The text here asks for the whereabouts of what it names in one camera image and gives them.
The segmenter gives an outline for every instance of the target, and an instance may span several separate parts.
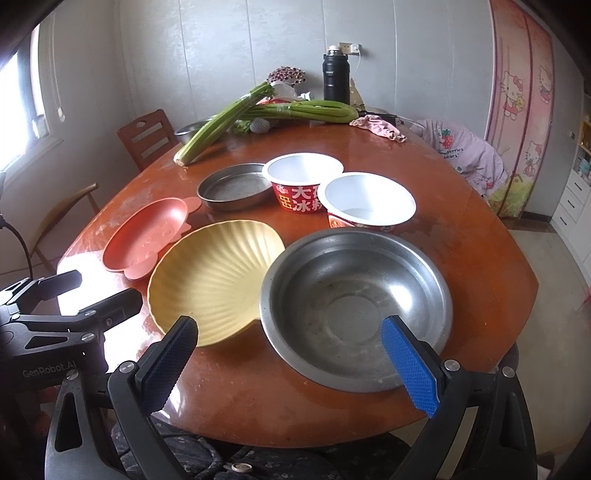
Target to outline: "stainless steel bowl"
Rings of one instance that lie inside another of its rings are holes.
[[[261,320],[277,353],[305,377],[337,390],[402,384],[380,340],[400,315],[437,353],[452,328],[452,299],[435,265],[387,233],[338,228],[290,245],[261,291]]]
[[[210,120],[211,118],[208,118],[207,120],[200,120],[199,122],[187,125],[186,127],[179,128],[174,132],[174,135],[183,145],[186,145],[189,143],[189,140],[191,140],[195,134],[199,132],[199,130],[201,130],[203,126]]]

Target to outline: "thermos lid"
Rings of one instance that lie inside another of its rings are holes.
[[[344,56],[345,54],[343,53],[343,51],[340,49],[339,46],[331,45],[328,48],[328,55],[343,55]]]

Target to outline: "floor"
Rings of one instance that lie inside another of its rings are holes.
[[[572,450],[591,420],[591,302],[574,259],[554,229],[541,222],[506,223],[540,288],[517,340],[517,374],[538,453]],[[467,411],[440,477],[449,478],[462,454],[476,409]],[[424,421],[393,432],[412,443]]]

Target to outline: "pink curtain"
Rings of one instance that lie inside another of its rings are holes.
[[[495,85],[487,141],[503,158],[507,182],[490,198],[499,216],[519,217],[534,187],[554,103],[552,39],[512,0],[491,0]]]

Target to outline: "black thermos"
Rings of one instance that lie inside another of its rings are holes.
[[[349,60],[339,47],[329,47],[322,64],[324,99],[350,104]]]

